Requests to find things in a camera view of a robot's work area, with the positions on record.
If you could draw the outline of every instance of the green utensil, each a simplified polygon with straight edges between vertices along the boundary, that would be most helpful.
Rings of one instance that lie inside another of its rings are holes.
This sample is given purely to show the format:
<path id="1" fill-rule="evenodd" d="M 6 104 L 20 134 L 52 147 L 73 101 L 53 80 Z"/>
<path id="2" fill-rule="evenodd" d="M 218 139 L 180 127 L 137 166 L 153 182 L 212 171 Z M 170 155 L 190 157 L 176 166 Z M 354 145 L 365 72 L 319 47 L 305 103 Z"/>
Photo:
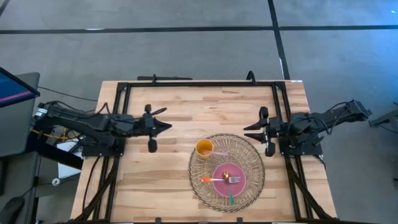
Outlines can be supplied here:
<path id="1" fill-rule="evenodd" d="M 228 193 L 229 193 L 229 202 L 233 205 L 235 204 L 235 200 L 234 197 L 232 196 L 232 191 L 231 189 L 228 189 Z"/>

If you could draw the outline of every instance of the pink plate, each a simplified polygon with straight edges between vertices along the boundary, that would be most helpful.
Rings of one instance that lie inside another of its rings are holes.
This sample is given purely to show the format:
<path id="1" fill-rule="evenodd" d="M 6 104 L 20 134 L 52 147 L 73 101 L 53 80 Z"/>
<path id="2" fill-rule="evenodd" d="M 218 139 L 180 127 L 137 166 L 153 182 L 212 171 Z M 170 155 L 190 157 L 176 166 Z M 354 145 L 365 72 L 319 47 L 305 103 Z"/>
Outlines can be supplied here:
<path id="1" fill-rule="evenodd" d="M 213 173 L 214 179 L 222 179 L 223 172 L 227 171 L 230 177 L 241 177 L 241 181 L 238 184 L 229 184 L 226 181 L 213 181 L 214 188 L 220 195 L 229 197 L 228 190 L 231 189 L 232 196 L 236 197 L 244 190 L 246 186 L 246 177 L 244 176 L 243 170 L 236 164 L 224 163 L 219 165 Z"/>

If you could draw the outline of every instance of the fork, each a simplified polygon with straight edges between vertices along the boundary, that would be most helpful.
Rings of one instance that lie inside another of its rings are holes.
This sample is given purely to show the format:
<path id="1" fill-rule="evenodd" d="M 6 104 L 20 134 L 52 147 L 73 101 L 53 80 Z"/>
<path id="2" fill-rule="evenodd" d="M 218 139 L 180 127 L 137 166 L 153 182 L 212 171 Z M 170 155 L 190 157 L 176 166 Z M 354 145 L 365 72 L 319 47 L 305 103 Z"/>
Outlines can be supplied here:
<path id="1" fill-rule="evenodd" d="M 210 177 L 202 177 L 201 181 L 202 182 L 211 182 L 211 181 L 225 181 L 224 179 L 214 179 L 214 178 L 210 178 Z M 241 177 L 229 177 L 228 178 L 228 183 L 229 184 L 237 184 L 241 182 Z"/>

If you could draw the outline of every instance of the yellow cable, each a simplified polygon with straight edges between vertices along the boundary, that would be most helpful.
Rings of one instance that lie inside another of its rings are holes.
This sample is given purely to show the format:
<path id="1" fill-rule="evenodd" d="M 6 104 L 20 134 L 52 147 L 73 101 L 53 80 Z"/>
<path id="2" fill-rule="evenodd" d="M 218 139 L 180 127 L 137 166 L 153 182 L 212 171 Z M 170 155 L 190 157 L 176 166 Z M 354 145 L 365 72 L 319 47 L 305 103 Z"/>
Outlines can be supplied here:
<path id="1" fill-rule="evenodd" d="M 63 137 L 66 137 L 66 133 L 67 133 L 67 128 L 63 128 Z"/>
<path id="2" fill-rule="evenodd" d="M 36 133 L 36 134 L 39 134 L 39 131 L 36 131 L 36 130 L 34 130 L 34 129 L 30 129 L 30 131 L 32 131 L 32 132 L 34 132 L 34 133 Z M 50 137 L 50 138 L 55 138 L 55 139 L 72 139 L 72 138 L 78 138 L 78 136 L 72 136 L 72 137 L 69 137 L 69 138 L 66 138 L 66 137 L 56 137 L 56 136 L 53 136 L 53 135 L 51 135 L 51 134 L 44 134 L 44 136 L 47 136 L 47 137 Z"/>

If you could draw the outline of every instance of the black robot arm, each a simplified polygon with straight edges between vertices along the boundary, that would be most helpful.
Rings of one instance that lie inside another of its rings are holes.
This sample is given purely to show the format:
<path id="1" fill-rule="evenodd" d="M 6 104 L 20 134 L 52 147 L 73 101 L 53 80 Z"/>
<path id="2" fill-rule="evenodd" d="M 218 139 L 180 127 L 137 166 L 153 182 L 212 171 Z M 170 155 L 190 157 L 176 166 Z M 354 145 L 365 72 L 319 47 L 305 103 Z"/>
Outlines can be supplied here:
<path id="1" fill-rule="evenodd" d="M 108 148 L 110 151 L 116 151 L 118 154 L 117 141 L 121 138 L 149 136 L 149 151 L 155 152 L 157 144 L 155 138 L 158 134 L 172 125 L 163 123 L 153 117 L 153 114 L 159 114 L 165 111 L 162 108 L 154 113 L 150 113 L 150 105 L 146 105 L 145 113 L 140 118 L 134 118 L 128 114 L 89 114 L 84 111 L 73 109 L 66 104 L 59 101 L 51 101 L 48 103 L 40 103 L 36 112 L 36 126 L 40 128 L 61 125 L 68 129 L 74 130 L 86 136 L 83 141 L 83 154 L 85 153 L 84 147 L 102 147 Z M 95 149 L 86 150 L 84 156 L 91 155 Z M 105 155 L 99 152 L 99 156 L 112 156 Z"/>
<path id="2" fill-rule="evenodd" d="M 266 143 L 266 156 L 273 156 L 275 144 L 271 138 L 279 138 L 280 152 L 290 155 L 310 154 L 320 155 L 322 149 L 319 145 L 323 137 L 319 133 L 326 131 L 331 134 L 333 128 L 344 122 L 366 121 L 371 115 L 361 102 L 351 100 L 335 105 L 324 113 L 294 113 L 290 121 L 279 122 L 278 118 L 268 119 L 268 109 L 260 109 L 260 120 L 244 130 L 259 130 L 261 133 L 247 133 L 247 137 Z"/>

